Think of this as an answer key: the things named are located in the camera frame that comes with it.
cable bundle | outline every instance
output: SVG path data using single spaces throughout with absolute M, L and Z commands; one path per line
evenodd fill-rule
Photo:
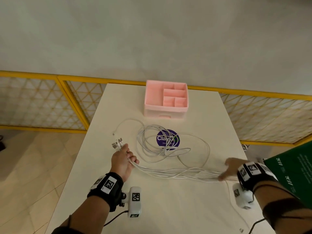
M 128 121 L 128 120 L 137 121 L 137 122 L 141 123 L 141 125 L 142 125 L 142 128 L 138 131 L 137 138 L 136 138 L 136 152 L 145 162 L 157 163 L 157 162 L 165 160 L 168 157 L 177 157 L 178 160 L 186 167 L 185 169 L 183 169 L 183 168 L 172 168 L 172 169 L 159 170 L 159 169 L 146 168 L 146 167 L 143 167 L 143 166 L 138 165 L 136 163 L 133 163 L 129 160 L 129 162 L 131 162 L 131 164 L 134 165 L 137 169 L 141 170 L 144 173 L 149 174 L 150 176 L 157 177 L 157 178 L 175 178 L 175 179 L 188 178 L 188 179 L 199 180 L 199 181 L 204 181 L 204 182 L 216 182 L 216 181 L 218 181 L 217 177 L 220 175 L 220 172 L 209 171 L 207 169 L 202 168 L 206 164 L 206 162 L 208 161 L 209 154 L 210 154 L 210 147 L 206 141 L 204 141 L 203 139 L 201 139 L 197 136 L 194 136 L 194 135 L 191 135 L 188 133 L 180 133 L 181 135 L 189 135 L 189 136 L 193 136 L 195 138 L 200 139 L 201 141 L 203 141 L 205 143 L 206 147 L 208 148 L 207 157 L 205 159 L 205 162 L 201 165 L 201 167 L 200 168 L 190 168 L 182 162 L 180 156 L 181 155 L 186 156 L 186 154 L 188 154 L 191 151 L 191 148 L 177 149 L 175 147 L 178 143 L 177 136 L 175 134 L 171 133 L 169 130 L 165 129 L 164 127 L 160 126 L 160 125 L 144 125 L 143 122 L 141 122 L 140 120 L 130 118 L 130 119 L 126 119 L 126 120 L 122 121 L 117 126 L 113 135 L 115 135 L 119 126 L 123 122 Z M 146 132 L 149 130 L 155 130 L 155 131 L 157 131 L 157 133 L 159 131 L 162 132 L 162 135 L 166 139 L 166 145 L 163 148 L 162 147 L 156 147 L 148 141 L 150 138 L 157 136 L 157 135 L 146 136 Z M 142 151 L 143 151 L 145 156 L 150 157 L 150 158 L 161 157 L 161 159 L 158 161 L 154 161 L 154 162 L 147 161 L 144 158 L 144 156 L 142 156 L 140 154 L 139 149 L 138 149 L 138 144 L 142 147 Z

white label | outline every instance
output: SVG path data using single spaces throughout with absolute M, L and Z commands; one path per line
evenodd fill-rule
M 244 181 L 248 181 L 250 176 L 248 175 L 247 171 L 245 170 L 244 166 L 241 165 L 239 168 L 239 173 L 241 174 L 241 176 L 243 177 Z
M 263 168 L 266 174 L 268 174 L 271 177 L 274 177 L 277 180 L 276 176 L 270 171 L 270 169 L 268 169 L 266 165 L 263 165 L 263 164 L 259 164 L 259 165 Z
M 104 177 L 105 177 L 105 176 L 99 177 L 99 178 L 96 180 L 96 182 L 91 186 L 90 190 L 93 190 L 93 189 L 97 188 L 98 184 L 103 180 Z
M 246 163 L 246 166 L 252 175 L 261 174 L 261 171 L 259 170 L 259 168 L 257 168 L 254 162 Z
M 116 184 L 116 179 L 113 177 L 109 177 L 108 180 L 105 182 L 103 187 L 101 188 L 101 191 L 103 191 L 106 194 L 109 194 L 114 185 Z

left hand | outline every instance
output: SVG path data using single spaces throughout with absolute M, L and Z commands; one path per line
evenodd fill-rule
M 110 172 L 117 173 L 121 176 L 123 182 L 126 182 L 131 174 L 132 169 L 134 166 L 128 161 L 128 158 L 139 164 L 139 160 L 136 156 L 128 148 L 128 144 L 125 144 L 120 151 L 117 151 L 112 156 L 112 168 Z

white wall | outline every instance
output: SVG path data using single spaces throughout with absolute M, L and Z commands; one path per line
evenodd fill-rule
M 0 70 L 312 94 L 311 0 L 0 0 Z

white sensor device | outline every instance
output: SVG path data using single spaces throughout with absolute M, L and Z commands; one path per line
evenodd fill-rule
M 122 192 L 121 194 L 123 196 L 121 204 L 128 203 L 128 217 L 138 217 L 142 212 L 141 188 L 133 186 L 130 188 L 129 193 Z
M 243 189 L 240 183 L 233 185 L 235 201 L 238 207 L 251 209 L 254 206 L 254 197 L 251 191 Z

